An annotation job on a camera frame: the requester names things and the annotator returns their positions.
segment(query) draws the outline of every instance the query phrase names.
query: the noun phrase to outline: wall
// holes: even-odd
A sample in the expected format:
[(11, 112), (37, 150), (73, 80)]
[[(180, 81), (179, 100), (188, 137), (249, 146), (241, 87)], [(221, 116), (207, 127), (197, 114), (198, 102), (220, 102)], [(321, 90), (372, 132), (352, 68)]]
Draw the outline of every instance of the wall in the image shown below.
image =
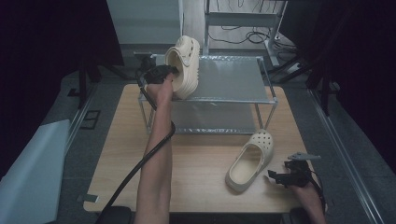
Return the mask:
[(175, 44), (182, 0), (107, 0), (120, 44)]

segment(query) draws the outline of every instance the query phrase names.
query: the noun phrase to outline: black curtain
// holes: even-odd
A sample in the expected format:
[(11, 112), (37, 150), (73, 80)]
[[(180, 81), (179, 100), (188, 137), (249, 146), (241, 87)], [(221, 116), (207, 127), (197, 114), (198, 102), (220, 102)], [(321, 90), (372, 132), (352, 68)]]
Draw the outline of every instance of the black curtain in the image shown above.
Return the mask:
[(396, 173), (395, 18), (387, 2), (360, 1), (334, 48), (332, 76), (338, 100)]
[[(46, 117), (81, 60), (123, 65), (106, 0), (0, 3), (1, 176)], [(100, 74), (89, 74), (94, 81)]]

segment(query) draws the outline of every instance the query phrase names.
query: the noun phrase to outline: human arm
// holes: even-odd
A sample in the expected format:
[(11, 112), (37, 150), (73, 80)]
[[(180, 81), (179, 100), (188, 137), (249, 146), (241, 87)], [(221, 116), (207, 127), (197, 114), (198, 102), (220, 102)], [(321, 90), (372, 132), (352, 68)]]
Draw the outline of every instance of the human arm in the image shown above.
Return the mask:
[(320, 198), (312, 183), (309, 182), (302, 188), (294, 185), (290, 185), (288, 188), (303, 206), (309, 216), (311, 224), (326, 224)]
[[(157, 110), (151, 135), (145, 150), (149, 153), (171, 131), (172, 79), (168, 75), (163, 84), (149, 84), (148, 94), (155, 100)], [(168, 223), (172, 179), (172, 145), (167, 141), (142, 167), (137, 190), (134, 223)]]

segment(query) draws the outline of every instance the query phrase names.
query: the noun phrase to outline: gray floor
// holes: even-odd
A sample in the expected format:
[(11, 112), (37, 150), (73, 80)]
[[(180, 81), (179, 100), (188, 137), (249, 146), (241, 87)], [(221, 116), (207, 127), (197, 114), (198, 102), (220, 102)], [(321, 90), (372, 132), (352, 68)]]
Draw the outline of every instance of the gray floor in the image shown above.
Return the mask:
[[(226, 54), (242, 53), (238, 51)], [(258, 55), (262, 53), (249, 51), (244, 54)], [(125, 62), (126, 66), (121, 70), (132, 75), (138, 60), (134, 57), (126, 57)], [(88, 191), (122, 88), (126, 84), (134, 83), (114, 75), (105, 68), (101, 68), (101, 72), (102, 81), (97, 84), (89, 84), (92, 89), (96, 86), (96, 92), (92, 96), (88, 108), (89, 111), (100, 110), (100, 117), (93, 130), (78, 130), (65, 157), (59, 213), (57, 221), (53, 223), (94, 223), (97, 218), (96, 214), (84, 211), (82, 202), (78, 201), (78, 196), (84, 195)], [(314, 161), (313, 164), (323, 182), (324, 193), (329, 205), (326, 217), (329, 223), (374, 223), (366, 215), (361, 198), (335, 150), (336, 146), (320, 118), (315, 101), (304, 85), (306, 78), (307, 75), (302, 75), (280, 86), (283, 87), (288, 97), (290, 108), (307, 151), (322, 157), (321, 161)], [(73, 88), (78, 88), (77, 74), (71, 74), (64, 78), (58, 99), (43, 123), (61, 119), (73, 120), (78, 112), (78, 98), (67, 96), (67, 93)], [(396, 198), (396, 189), (392, 187), (396, 184), (394, 173), (384, 163), (361, 129), (338, 104), (335, 95), (330, 97), (329, 108), (332, 125), (338, 132), (353, 165), (359, 171), (378, 213), (384, 223), (391, 223), (396, 219), (394, 213), (396, 204), (393, 200)], [(90, 125), (88, 121), (81, 123), (82, 127)], [(194, 220), (197, 223), (278, 223), (279, 219), (280, 216), (259, 214), (190, 214), (189, 216), (173, 215), (172, 220), (175, 223), (193, 223)]]

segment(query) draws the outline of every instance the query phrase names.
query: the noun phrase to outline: metal shelf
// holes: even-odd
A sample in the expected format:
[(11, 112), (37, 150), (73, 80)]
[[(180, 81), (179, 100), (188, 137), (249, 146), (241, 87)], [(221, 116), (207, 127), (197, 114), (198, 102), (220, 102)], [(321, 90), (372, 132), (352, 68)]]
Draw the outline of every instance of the metal shelf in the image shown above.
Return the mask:
[(280, 1), (279, 4), (279, 11), (276, 14), (211, 12), (209, 10), (210, 0), (206, 0), (203, 54), (209, 54), (209, 26), (269, 27), (272, 28), (273, 32), (271, 32), (269, 39), (264, 41), (264, 45), (272, 65), (274, 67), (279, 66), (273, 45), (283, 17), (286, 1)]
[[(163, 64), (163, 55), (153, 55)], [(262, 57), (201, 56), (199, 84), (186, 100), (175, 100), (172, 121), (177, 133), (238, 133), (252, 134), (257, 128), (254, 113), (261, 128), (267, 128), (277, 105), (268, 76), (271, 94), (265, 91), (262, 72), (266, 74)], [(155, 113), (143, 94), (138, 97), (148, 132)], [(258, 105), (271, 105), (265, 125)]]

